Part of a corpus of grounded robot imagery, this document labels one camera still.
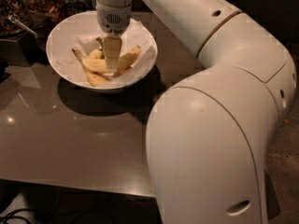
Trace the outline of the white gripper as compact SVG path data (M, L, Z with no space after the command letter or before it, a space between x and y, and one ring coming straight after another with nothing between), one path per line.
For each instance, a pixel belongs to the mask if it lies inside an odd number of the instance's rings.
M126 0L96 0L97 21L105 33L104 54L109 73L118 71L122 40L116 32L122 34L130 24L132 3Z

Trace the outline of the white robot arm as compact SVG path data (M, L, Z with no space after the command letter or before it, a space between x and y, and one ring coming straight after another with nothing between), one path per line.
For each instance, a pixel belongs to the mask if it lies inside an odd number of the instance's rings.
M203 69L166 91L146 130L163 224L268 224L265 156L296 89L285 47L225 0L142 0ZM132 0L96 0L107 32Z

